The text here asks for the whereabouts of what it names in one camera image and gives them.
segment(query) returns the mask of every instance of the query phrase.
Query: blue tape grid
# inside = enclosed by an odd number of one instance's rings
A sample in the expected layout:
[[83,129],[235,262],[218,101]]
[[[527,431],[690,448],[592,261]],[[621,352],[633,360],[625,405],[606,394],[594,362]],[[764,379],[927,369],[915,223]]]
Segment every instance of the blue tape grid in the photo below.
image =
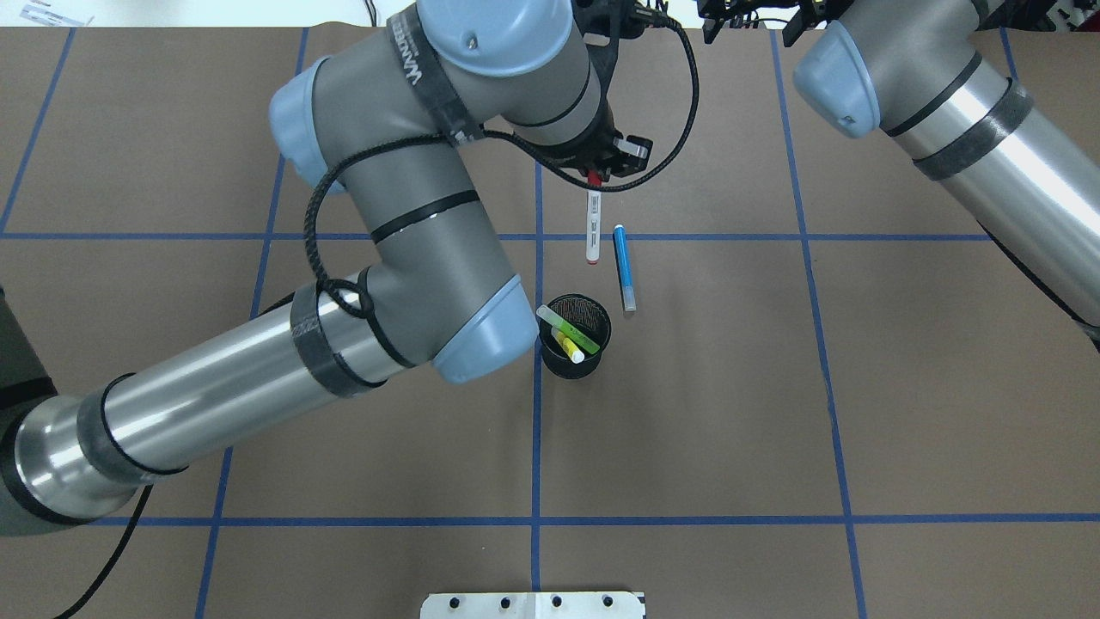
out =
[[[302,29],[299,41],[296,74],[301,70],[305,59],[309,31]],[[50,87],[46,90],[42,107],[35,119],[34,126],[24,148],[19,168],[13,179],[8,198],[0,213],[0,239],[12,240],[263,240],[260,265],[253,290],[251,316],[258,314],[267,259],[272,243],[275,241],[298,241],[300,235],[295,232],[276,232],[274,230],[278,209],[285,161],[279,157],[274,186],[272,188],[268,208],[267,225],[263,232],[8,232],[8,221],[19,197],[23,176],[30,164],[35,143],[46,119],[50,103],[56,91],[65,62],[72,49],[76,30],[69,29],[65,44],[58,57]],[[1016,65],[1012,56],[1008,31],[1001,30],[1001,41],[1004,46],[1009,68],[1014,79],[1019,79]],[[531,516],[530,517],[458,517],[458,518],[231,518],[222,516],[229,473],[232,465],[232,449],[226,451],[222,460],[221,474],[218,482],[215,509],[210,518],[162,518],[147,517],[139,522],[141,527],[170,528],[209,528],[207,554],[204,561],[202,579],[196,604],[195,617],[201,618],[206,609],[209,594],[213,561],[218,546],[218,534],[223,528],[432,528],[432,527],[522,527],[529,528],[531,534],[531,589],[540,590],[540,529],[542,527],[773,527],[773,526],[831,526],[845,528],[849,559],[853,572],[857,610],[861,619],[867,617],[862,582],[859,566],[858,546],[855,526],[903,526],[903,524],[996,524],[996,523],[1065,523],[1065,522],[1100,522],[1100,513],[1086,512],[1050,512],[1050,513],[935,513],[935,515],[856,515],[851,511],[847,476],[844,467],[844,452],[840,441],[840,429],[837,421],[836,402],[833,396],[832,376],[828,367],[828,352],[821,319],[821,307],[817,300],[816,283],[811,255],[811,241],[934,241],[934,242],[985,242],[986,234],[846,234],[846,233],[813,233],[807,230],[805,211],[802,202],[801,187],[798,176],[790,118],[787,108],[787,93],[782,80],[782,65],[779,56],[779,45],[771,33],[772,60],[776,71],[776,85],[779,93],[780,110],[783,121],[783,134],[787,144],[788,163],[790,166],[791,185],[794,207],[799,220],[799,233],[639,233],[631,234],[631,241],[787,241],[800,242],[803,248],[803,259],[806,268],[806,280],[810,291],[811,309],[814,319],[814,330],[817,338],[818,358],[822,375],[825,380],[827,408],[833,432],[833,445],[843,515],[823,516],[712,516],[712,517],[543,517],[541,516],[541,347],[536,344],[534,354],[532,380],[532,447],[531,447]],[[499,234],[503,241],[535,241],[536,246],[536,302],[542,302],[544,243],[554,241],[581,241],[584,234],[547,233],[542,218],[542,169],[536,164],[535,169],[535,208],[536,232]],[[369,240],[366,233],[321,233],[323,240]],[[605,240],[610,234],[603,234]],[[91,523],[91,527],[123,527],[128,518],[111,517]]]

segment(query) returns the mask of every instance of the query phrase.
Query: cable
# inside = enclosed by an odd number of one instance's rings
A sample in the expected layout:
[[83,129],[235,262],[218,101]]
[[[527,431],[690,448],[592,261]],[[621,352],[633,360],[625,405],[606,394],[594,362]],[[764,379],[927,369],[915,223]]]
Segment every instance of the cable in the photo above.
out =
[[757,18],[757,19],[755,19],[755,20],[749,20],[749,21],[745,22],[745,27],[748,27],[748,26],[750,26],[750,25],[756,25],[756,24],[758,24],[758,23],[763,23],[763,22],[780,22],[780,23],[791,23],[791,22],[790,22],[790,21],[788,21],[788,20],[781,20],[781,19],[779,19],[779,18]]
[[84,592],[80,599],[76,600],[76,603],[68,607],[65,612],[62,612],[54,619],[69,619],[79,612],[80,609],[84,608],[84,605],[88,604],[88,600],[91,599],[91,596],[96,595],[96,592],[99,590],[99,586],[103,584],[103,581],[107,581],[107,576],[110,575],[111,570],[114,568],[114,564],[118,563],[119,557],[122,556],[122,551],[127,550],[127,544],[130,543],[130,537],[133,535],[134,529],[138,528],[138,520],[141,518],[141,512],[145,511],[145,504],[148,502],[148,495],[152,491],[153,486],[146,486],[142,489],[141,497],[138,499],[138,506],[134,508],[133,515],[130,516],[130,522],[127,522],[127,529],[122,532],[122,539],[119,540],[119,545],[114,546],[114,552],[111,553],[111,557],[107,560],[107,565],[99,571],[99,575],[91,582],[91,586],[88,587],[88,590]]
[[688,56],[688,68],[691,70],[691,107],[688,110],[688,120],[684,122],[683,132],[680,133],[680,140],[676,141],[675,146],[672,147],[672,151],[668,154],[668,156],[664,157],[664,159],[661,161],[661,163],[657,164],[656,167],[647,172],[644,176],[630,180],[629,183],[624,183],[622,185],[596,186],[591,183],[586,183],[584,180],[580,180],[578,178],[574,178],[573,176],[570,176],[569,173],[566,173],[564,169],[561,169],[554,163],[548,161],[544,156],[542,156],[542,154],[538,152],[538,150],[535,147],[534,144],[531,144],[530,142],[524,140],[518,135],[494,130],[486,130],[485,135],[488,137],[496,137],[498,140],[512,142],[513,144],[518,146],[519,150],[524,151],[532,158],[535,158],[535,161],[541,163],[550,172],[553,172],[556,176],[558,176],[559,178],[565,180],[571,185],[581,187],[582,189],[592,189],[593,191],[604,191],[604,192],[618,192],[618,191],[625,191],[627,189],[632,189],[638,185],[648,181],[653,176],[660,174],[661,170],[664,169],[670,163],[672,163],[672,159],[674,159],[676,155],[680,154],[680,151],[683,150],[684,144],[688,142],[688,136],[691,134],[691,129],[695,124],[695,112],[698,111],[698,66],[696,66],[695,64],[695,53],[691,48],[691,41],[688,40],[688,33],[684,31],[683,26],[675,21],[672,20],[670,21],[671,23],[668,27],[672,29],[676,33],[676,36],[680,37],[680,42],[681,44],[683,44],[684,47],[684,53]]
[[[684,48],[684,54],[688,58],[688,68],[691,71],[691,107],[688,110],[688,119],[684,122],[683,132],[681,132],[680,139],[672,147],[672,151],[669,152],[668,156],[657,164],[653,169],[647,172],[641,177],[622,185],[593,185],[570,176],[569,173],[558,167],[557,164],[547,159],[540,152],[538,152],[534,144],[518,135],[491,129],[485,130],[485,135],[515,144],[519,147],[519,150],[530,155],[535,158],[535,161],[538,161],[550,172],[553,172],[558,177],[564,179],[571,185],[575,185],[584,189],[604,192],[618,192],[632,189],[644,183],[647,183],[653,176],[660,174],[661,170],[672,163],[676,155],[680,154],[680,151],[683,150],[684,144],[688,142],[688,136],[691,134],[692,126],[695,124],[695,113],[698,111],[698,66],[695,63],[695,53],[692,51],[691,41],[688,38],[688,33],[684,31],[683,26],[675,20],[669,18],[669,23],[666,27],[674,31],[676,36],[680,37],[680,42]],[[329,192],[329,188],[332,187],[332,184],[337,181],[337,178],[339,178],[340,175],[343,174],[349,167],[372,156],[408,146],[438,144],[446,141],[447,139],[442,134],[437,133],[433,135],[418,135],[415,137],[395,140],[365,151],[360,151],[330,167],[329,170],[324,173],[324,176],[321,177],[320,181],[317,183],[317,187],[314,188],[312,195],[309,196],[309,202],[306,205],[306,221],[302,230],[302,237],[306,244],[306,258],[309,261],[309,267],[312,269],[314,276],[317,278],[317,283],[320,288],[323,289],[324,292],[328,294],[329,298],[331,298],[332,301],[348,314],[356,319],[366,319],[371,316],[371,309],[367,307],[365,301],[367,296],[366,290],[354,281],[329,277],[329,273],[324,268],[324,262],[321,259],[320,248],[317,245],[317,215],[320,212],[321,202],[324,201],[324,197]],[[342,289],[355,292],[361,299],[360,307],[355,307],[345,300],[343,295],[340,294],[340,290]]]
[[371,25],[378,27],[378,9],[374,5],[374,0],[363,0],[366,3],[366,12],[371,14]]
[[306,205],[306,223],[305,229],[302,230],[302,237],[306,241],[306,258],[309,261],[309,267],[314,270],[314,276],[317,277],[317,283],[321,286],[321,289],[329,295],[329,298],[339,305],[344,312],[356,319],[366,319],[370,317],[370,309],[363,307],[362,301],[360,302],[361,307],[355,307],[351,302],[348,302],[344,300],[343,295],[340,294],[340,290],[352,290],[361,298],[366,296],[366,290],[348,279],[333,279],[329,277],[328,270],[324,269],[324,263],[321,261],[321,253],[317,246],[317,213],[321,210],[321,202],[324,200],[324,196],[328,195],[329,187],[331,187],[332,184],[337,181],[337,178],[352,165],[355,165],[363,159],[371,158],[374,155],[388,153],[391,151],[396,151],[397,148],[438,144],[441,142],[447,142],[447,137],[437,133],[435,135],[418,135],[416,137],[394,140],[393,142],[387,142],[385,144],[374,146],[373,148],[360,151],[330,167],[329,170],[324,173],[324,176],[321,176],[320,181],[317,183],[317,187],[314,188],[314,194],[309,196],[309,202]]

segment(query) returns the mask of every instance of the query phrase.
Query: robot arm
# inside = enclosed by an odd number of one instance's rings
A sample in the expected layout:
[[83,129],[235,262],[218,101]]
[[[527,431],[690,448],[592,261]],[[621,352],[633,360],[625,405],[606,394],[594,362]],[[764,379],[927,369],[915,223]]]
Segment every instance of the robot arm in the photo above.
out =
[[859,0],[795,86],[845,134],[893,137],[1100,349],[1100,168],[967,43],[1002,4]]
[[422,140],[340,176],[333,190],[351,194],[382,255],[354,284],[307,284],[79,399],[26,391],[44,372],[0,313],[4,338],[20,343],[4,343],[0,375],[0,534],[101,518],[198,457],[406,368],[430,361],[464,383],[530,350],[531,308],[454,146],[503,115],[544,156],[602,175],[644,168],[648,148],[615,130],[609,71],[590,59],[569,0],[484,4],[421,0],[272,101],[280,150],[315,185],[371,146],[437,133],[450,142]]

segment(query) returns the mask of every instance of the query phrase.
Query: blue marker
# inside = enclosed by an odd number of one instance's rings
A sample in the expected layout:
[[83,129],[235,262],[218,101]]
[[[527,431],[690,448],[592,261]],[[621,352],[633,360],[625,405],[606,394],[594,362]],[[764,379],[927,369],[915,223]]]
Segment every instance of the blue marker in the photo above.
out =
[[615,261],[619,265],[619,285],[623,286],[623,311],[635,312],[638,305],[634,299],[634,279],[630,278],[630,255],[626,252],[626,228],[622,223],[615,225]]

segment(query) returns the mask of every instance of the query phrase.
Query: pen holder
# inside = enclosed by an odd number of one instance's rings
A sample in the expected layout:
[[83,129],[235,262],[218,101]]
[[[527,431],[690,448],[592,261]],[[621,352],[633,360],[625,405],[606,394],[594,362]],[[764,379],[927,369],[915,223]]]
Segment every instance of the pen holder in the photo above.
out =
[[546,364],[547,369],[564,379],[575,380],[591,375],[600,365],[600,358],[607,350],[607,343],[612,340],[612,320],[607,316],[606,309],[583,294],[563,294],[547,302],[547,306],[562,319],[572,323],[581,333],[591,338],[600,345],[600,351],[595,355],[585,353],[584,361],[574,364],[562,353],[561,347],[550,335],[550,325],[544,321],[539,321],[542,363]]

